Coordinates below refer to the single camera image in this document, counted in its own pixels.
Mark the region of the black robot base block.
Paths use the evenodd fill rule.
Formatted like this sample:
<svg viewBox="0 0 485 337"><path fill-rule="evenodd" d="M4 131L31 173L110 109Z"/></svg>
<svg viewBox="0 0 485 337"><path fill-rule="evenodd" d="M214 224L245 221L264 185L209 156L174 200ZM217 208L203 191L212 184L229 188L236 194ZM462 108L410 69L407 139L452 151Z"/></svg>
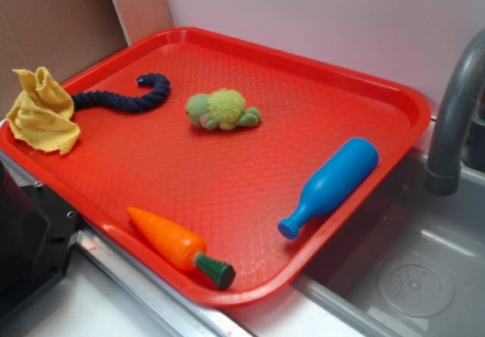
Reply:
<svg viewBox="0 0 485 337"><path fill-rule="evenodd" d="M1 165L1 322L66 275L78 211L43 183L19 186Z"/></svg>

